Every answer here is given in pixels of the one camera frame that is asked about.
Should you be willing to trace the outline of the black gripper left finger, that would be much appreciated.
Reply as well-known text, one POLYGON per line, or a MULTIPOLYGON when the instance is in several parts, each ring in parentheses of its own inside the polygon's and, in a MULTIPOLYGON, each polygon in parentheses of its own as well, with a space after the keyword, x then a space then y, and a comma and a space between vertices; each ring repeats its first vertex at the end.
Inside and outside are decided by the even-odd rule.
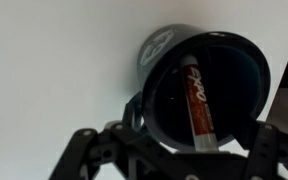
POLYGON ((148 136, 117 123, 76 131, 49 180, 94 180, 112 163, 125 180, 184 180, 181 161, 148 136))

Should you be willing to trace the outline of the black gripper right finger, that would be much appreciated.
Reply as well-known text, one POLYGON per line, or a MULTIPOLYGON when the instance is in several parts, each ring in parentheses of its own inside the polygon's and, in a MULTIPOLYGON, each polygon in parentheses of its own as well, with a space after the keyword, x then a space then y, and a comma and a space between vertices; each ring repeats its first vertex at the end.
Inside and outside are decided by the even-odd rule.
POLYGON ((231 120, 231 134, 249 151, 244 180, 282 180, 278 164, 288 170, 288 133, 243 116, 231 120))

